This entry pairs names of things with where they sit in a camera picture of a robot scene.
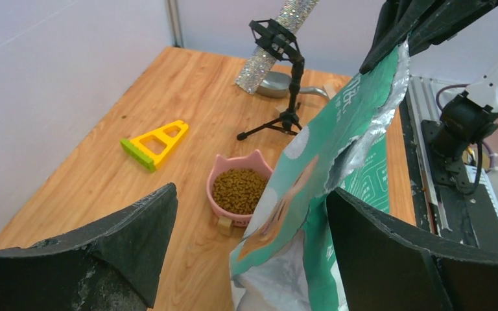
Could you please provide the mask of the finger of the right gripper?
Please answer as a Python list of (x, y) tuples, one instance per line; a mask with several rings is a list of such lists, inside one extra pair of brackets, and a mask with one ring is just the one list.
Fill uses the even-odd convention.
[(405, 40), (414, 56), (439, 45), (498, 7), (498, 0), (385, 1), (381, 7), (372, 46), (360, 66), (371, 70)]

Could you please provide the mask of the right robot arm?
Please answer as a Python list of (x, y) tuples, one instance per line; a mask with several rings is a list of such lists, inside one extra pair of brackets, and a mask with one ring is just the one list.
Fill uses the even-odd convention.
[[(372, 46), (359, 72), (371, 71), (397, 44), (407, 40), (414, 56), (439, 45), (498, 6), (498, 1), (385, 1), (381, 7)], [(481, 174), (469, 182), (462, 154), (471, 144), (482, 147), (498, 124), (498, 61), (476, 81), (466, 84), (445, 106), (434, 130), (423, 130), (430, 176), (437, 186), (473, 194)]]

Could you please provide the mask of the silver metal scoop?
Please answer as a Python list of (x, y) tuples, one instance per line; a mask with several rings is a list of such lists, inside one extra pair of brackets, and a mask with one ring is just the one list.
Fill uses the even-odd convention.
[[(286, 73), (269, 71), (264, 80), (258, 86), (256, 93), (268, 98), (285, 98), (290, 95), (289, 86), (291, 77)], [(317, 95), (330, 99), (326, 91), (321, 87), (301, 87), (300, 94)]]

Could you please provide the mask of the green dog food bag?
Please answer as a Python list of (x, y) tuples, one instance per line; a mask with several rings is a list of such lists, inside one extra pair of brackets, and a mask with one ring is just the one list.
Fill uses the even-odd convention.
[(285, 147), (241, 242), (230, 253), (236, 310), (347, 310), (327, 219), (337, 187), (371, 195), (356, 175), (384, 172), (378, 152), (409, 84), (409, 45), (355, 75)]

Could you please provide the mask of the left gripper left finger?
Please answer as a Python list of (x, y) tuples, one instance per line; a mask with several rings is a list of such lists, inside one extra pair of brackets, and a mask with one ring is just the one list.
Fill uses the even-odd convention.
[(0, 249), (0, 310), (152, 308), (177, 208), (168, 183), (75, 230)]

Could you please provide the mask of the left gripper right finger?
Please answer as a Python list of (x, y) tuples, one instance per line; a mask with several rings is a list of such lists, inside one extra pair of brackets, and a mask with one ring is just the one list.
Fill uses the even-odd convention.
[(326, 208), (350, 310), (498, 310), (498, 253), (434, 235), (340, 188)]

